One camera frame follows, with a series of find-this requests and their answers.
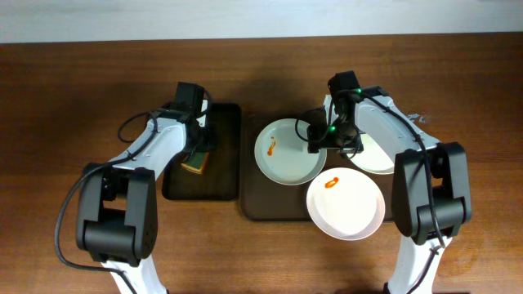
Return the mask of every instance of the brown tray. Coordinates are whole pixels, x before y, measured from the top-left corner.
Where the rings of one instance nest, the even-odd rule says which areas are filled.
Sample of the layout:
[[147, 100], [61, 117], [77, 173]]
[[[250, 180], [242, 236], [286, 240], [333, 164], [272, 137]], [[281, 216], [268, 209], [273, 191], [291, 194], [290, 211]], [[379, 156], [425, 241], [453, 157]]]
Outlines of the brown tray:
[[[295, 117], [297, 115], [254, 114], [242, 119], [239, 206], [243, 214], [253, 221], [311, 220], [306, 208], [306, 192], [310, 182], [293, 186], [275, 183], [260, 171], [254, 159], [254, 144], [260, 131], [277, 119]], [[342, 158], [335, 151], [329, 151], [323, 170], [333, 167], [349, 167], [369, 176], [378, 185], [385, 198], [385, 221], [392, 221], [392, 175], [380, 176], [362, 171], [350, 160]]]

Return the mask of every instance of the wood grain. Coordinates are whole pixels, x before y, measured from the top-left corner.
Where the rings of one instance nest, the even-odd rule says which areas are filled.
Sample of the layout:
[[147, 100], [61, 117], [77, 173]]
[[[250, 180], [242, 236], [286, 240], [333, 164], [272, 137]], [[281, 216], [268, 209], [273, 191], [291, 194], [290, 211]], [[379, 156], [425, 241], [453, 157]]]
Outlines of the wood grain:
[[[69, 269], [53, 230], [88, 162], [119, 154], [119, 124], [196, 82], [244, 114], [316, 107], [327, 80], [353, 69], [380, 84], [424, 131], [467, 151], [472, 221], [440, 263], [435, 292], [523, 288], [523, 34], [87, 42], [0, 48], [0, 292], [116, 293], [108, 274]], [[74, 244], [76, 199], [62, 233]], [[254, 223], [237, 203], [159, 196], [154, 261], [171, 293], [357, 293], [381, 290], [399, 233], [384, 225], [344, 243], [312, 223]]]

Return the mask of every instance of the orange object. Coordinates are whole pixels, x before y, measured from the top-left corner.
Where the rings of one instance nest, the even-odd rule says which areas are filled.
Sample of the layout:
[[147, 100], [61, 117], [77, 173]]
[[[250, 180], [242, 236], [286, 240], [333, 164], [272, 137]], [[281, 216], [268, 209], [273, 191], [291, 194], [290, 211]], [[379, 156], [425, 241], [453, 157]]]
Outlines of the orange object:
[[333, 188], [339, 181], [340, 181], [340, 179], [338, 179], [337, 176], [335, 176], [332, 180], [325, 183], [325, 188], [327, 188], [327, 189]]
[[269, 147], [269, 151], [267, 151], [267, 155], [272, 156], [272, 150], [276, 147], [276, 140], [272, 141], [272, 144]]

